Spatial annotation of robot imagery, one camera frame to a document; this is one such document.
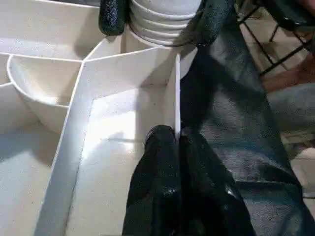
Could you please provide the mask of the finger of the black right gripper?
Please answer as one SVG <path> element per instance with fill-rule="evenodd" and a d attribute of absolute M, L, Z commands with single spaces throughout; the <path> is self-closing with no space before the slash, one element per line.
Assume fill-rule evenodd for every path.
<path fill-rule="evenodd" d="M 213 44 L 222 30 L 235 23 L 234 0 L 206 0 L 200 18 L 192 32 L 190 47 L 204 47 Z"/>
<path fill-rule="evenodd" d="M 128 12 L 128 0 L 101 0 L 98 16 L 100 31 L 106 36 L 121 35 L 125 30 Z"/>

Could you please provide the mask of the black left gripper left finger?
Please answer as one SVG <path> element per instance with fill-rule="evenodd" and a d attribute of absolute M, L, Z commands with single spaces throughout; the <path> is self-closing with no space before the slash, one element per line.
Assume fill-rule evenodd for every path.
<path fill-rule="evenodd" d="M 143 156 L 131 177 L 122 235 L 180 235 L 181 190 L 174 131 L 157 125 L 147 134 Z"/>

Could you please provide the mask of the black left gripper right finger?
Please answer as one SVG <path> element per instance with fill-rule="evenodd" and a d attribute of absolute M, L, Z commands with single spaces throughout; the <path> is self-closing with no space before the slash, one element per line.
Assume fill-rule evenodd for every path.
<path fill-rule="evenodd" d="M 179 139 L 184 229 L 191 236 L 254 236 L 231 172 L 206 139 L 184 128 Z"/>

